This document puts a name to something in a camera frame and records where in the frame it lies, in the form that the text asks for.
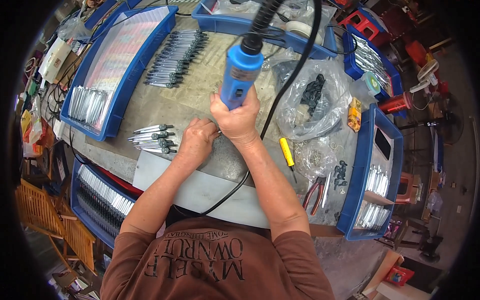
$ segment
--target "red-handled pliers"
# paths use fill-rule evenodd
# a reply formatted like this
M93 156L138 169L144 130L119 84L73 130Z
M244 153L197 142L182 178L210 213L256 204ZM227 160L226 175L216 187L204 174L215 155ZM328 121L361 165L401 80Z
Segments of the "red-handled pliers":
M305 195L305 200L303 200L303 208L307 209L308 201L312 197L315 190L318 188L317 201L315 201L312 212L310 213L312 216L314 216L317 213L318 205L320 204L320 200L322 199L322 195L324 194L325 182L326 182L326 177L317 177L317 179L315 180L315 183Z

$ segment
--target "red thermos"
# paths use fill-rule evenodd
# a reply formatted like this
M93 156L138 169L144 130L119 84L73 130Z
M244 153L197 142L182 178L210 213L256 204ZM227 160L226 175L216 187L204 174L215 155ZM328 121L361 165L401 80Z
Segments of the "red thermos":
M403 94L394 96L385 102L379 103L378 108L384 112L385 115L412 108L412 94L410 92L403 92Z

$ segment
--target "yellow screwdriver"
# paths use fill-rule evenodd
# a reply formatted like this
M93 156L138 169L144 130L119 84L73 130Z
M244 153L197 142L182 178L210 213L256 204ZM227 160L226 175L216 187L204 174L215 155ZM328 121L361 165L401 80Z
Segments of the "yellow screwdriver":
M295 165L295 163L293 162L292 153L290 152L290 148L288 147L286 138L282 137L280 139L280 146L282 147L283 155L287 160L287 165L290 167L290 169L292 169L293 179L295 180L295 183L298 183L297 177L295 177L295 169L293 168L293 165Z

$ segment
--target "black plastic cap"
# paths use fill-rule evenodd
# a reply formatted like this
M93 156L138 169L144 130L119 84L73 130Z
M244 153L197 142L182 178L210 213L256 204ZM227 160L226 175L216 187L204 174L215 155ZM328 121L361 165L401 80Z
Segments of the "black plastic cap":
M256 55L262 51L262 37L258 34L250 33L243 38L240 48L249 55Z

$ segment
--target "smartphone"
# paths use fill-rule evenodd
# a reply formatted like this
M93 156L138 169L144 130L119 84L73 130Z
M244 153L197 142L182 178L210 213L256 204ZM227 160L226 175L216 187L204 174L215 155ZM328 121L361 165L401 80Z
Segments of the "smartphone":
M385 138L382 131L378 128L377 128L377 133L375 134L375 144L380 149L380 151L383 153L385 158L387 160L389 160L390 159L390 150L392 150L392 147L390 146L390 143L387 141L387 139Z

